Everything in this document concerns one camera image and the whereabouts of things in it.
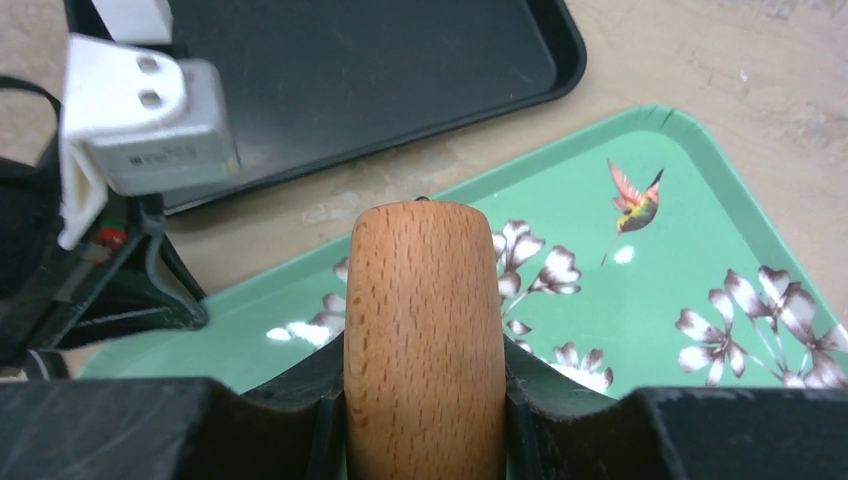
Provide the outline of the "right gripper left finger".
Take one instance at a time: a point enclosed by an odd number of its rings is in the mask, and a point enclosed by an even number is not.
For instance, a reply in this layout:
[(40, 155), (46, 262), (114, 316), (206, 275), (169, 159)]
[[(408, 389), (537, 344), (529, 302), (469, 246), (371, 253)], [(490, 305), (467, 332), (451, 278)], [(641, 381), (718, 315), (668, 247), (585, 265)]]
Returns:
[(341, 339), (238, 394), (201, 377), (1, 388), (5, 479), (329, 479), (341, 457)]

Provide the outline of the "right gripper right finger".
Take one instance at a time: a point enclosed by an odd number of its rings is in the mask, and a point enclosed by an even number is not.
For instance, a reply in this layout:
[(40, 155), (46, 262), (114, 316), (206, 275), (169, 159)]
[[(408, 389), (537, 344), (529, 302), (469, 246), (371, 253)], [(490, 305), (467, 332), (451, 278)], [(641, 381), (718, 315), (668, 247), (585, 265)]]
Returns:
[(842, 389), (586, 388), (512, 341), (512, 479), (843, 479)]

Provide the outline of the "green floral tray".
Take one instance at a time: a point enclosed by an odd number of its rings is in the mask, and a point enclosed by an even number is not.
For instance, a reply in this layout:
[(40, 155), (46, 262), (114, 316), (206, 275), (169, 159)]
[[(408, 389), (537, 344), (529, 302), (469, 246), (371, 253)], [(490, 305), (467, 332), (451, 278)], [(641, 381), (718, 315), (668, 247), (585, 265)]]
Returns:
[(582, 393), (845, 388), (847, 332), (689, 115), (635, 107), (206, 300), (196, 332), (106, 345), (93, 377), (211, 376), (245, 391), (337, 339), (350, 281), (469, 300), (493, 255), (512, 346)]

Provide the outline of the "wooden dough roller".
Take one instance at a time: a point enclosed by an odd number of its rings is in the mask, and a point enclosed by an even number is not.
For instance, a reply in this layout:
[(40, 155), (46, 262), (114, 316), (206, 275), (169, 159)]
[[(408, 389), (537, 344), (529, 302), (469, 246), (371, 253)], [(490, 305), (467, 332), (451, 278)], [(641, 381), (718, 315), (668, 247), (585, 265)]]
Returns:
[(433, 200), (354, 224), (344, 329), (352, 479), (501, 479), (506, 374), (491, 230)]

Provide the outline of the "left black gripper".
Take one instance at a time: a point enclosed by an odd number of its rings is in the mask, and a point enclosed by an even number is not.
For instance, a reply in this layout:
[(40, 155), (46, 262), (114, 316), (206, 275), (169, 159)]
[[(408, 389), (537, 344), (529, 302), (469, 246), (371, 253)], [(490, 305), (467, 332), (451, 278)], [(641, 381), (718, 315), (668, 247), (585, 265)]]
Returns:
[(160, 195), (111, 194), (82, 240), (62, 248), (58, 138), (33, 165), (1, 160), (1, 367), (154, 330), (193, 331), (206, 294), (166, 235)]

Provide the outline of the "black plastic tray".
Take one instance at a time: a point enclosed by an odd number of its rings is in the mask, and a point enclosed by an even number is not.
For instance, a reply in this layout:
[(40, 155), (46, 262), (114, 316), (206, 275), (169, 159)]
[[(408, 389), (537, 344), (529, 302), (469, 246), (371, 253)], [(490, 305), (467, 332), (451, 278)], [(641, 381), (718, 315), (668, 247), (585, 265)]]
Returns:
[(242, 169), (176, 213), (557, 99), (585, 43), (560, 1), (174, 1), (161, 51), (218, 69)]

